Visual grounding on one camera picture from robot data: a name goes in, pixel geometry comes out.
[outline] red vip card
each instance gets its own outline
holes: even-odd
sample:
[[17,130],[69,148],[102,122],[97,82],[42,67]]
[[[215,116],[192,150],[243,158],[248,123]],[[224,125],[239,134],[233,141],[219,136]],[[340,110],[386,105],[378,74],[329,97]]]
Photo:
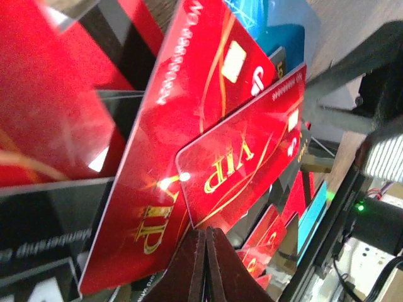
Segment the red vip card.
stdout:
[[255,281],[264,289],[269,286],[271,275],[264,275],[255,279]]
[[81,280],[83,293],[167,267],[190,228],[179,183],[188,174],[178,174],[176,154],[274,76],[273,64],[222,1],[178,3]]
[[0,187],[114,176],[123,138],[36,3],[0,9]]
[[279,221],[277,221],[279,217],[280,216],[277,212],[276,207],[271,204],[248,237],[248,239],[245,241],[245,244],[242,248],[245,249],[248,247],[268,244],[271,240],[269,237],[269,233],[271,233],[271,227],[274,226],[274,222],[276,222],[276,225],[280,223]]
[[298,261],[298,213],[286,225],[287,234],[273,255],[266,272],[284,272],[294,275]]
[[98,89],[144,90],[163,38],[143,0],[101,0],[61,35]]
[[176,157],[193,227],[227,232],[298,153],[306,66],[181,149]]
[[266,244],[237,251],[238,256],[242,259],[242,263],[253,278],[257,278],[262,274],[286,234],[287,230],[281,218],[278,216],[267,229],[261,241],[266,242]]
[[315,195],[313,173],[309,173],[307,177],[309,178],[309,191],[305,190],[304,175],[301,171],[297,172],[297,176],[287,198],[287,203],[285,204],[284,210],[281,213],[281,218],[286,224],[292,219],[295,213],[298,213],[298,217],[301,218],[312,201],[313,196]]

